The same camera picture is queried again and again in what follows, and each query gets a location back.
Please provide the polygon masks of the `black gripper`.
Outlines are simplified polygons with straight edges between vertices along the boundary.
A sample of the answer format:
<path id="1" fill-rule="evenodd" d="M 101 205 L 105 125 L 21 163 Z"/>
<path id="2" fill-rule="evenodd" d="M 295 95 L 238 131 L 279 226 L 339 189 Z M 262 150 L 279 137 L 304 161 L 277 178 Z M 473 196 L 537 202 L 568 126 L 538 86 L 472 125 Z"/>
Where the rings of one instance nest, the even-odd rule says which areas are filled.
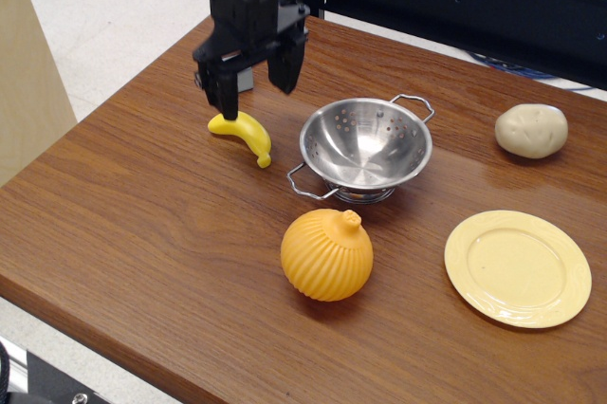
<path id="1" fill-rule="evenodd" d="M 238 116 L 238 72 L 266 62 L 269 81 L 285 94 L 304 61 L 309 7 L 302 0 L 210 0 L 214 29 L 194 53 L 196 83 L 226 120 Z M 222 60 L 224 55 L 239 57 Z"/>

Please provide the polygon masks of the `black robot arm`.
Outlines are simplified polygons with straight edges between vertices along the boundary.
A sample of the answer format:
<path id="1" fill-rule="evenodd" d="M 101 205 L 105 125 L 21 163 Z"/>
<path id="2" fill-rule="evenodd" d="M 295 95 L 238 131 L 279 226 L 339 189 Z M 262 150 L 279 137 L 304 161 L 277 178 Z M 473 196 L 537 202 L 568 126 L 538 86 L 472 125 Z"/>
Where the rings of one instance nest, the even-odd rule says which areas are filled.
<path id="1" fill-rule="evenodd" d="M 236 119 L 238 76 L 261 62 L 270 82 L 291 93 L 304 61 L 309 7 L 302 0 L 210 0 L 210 9 L 212 34 L 193 54 L 210 105 Z"/>

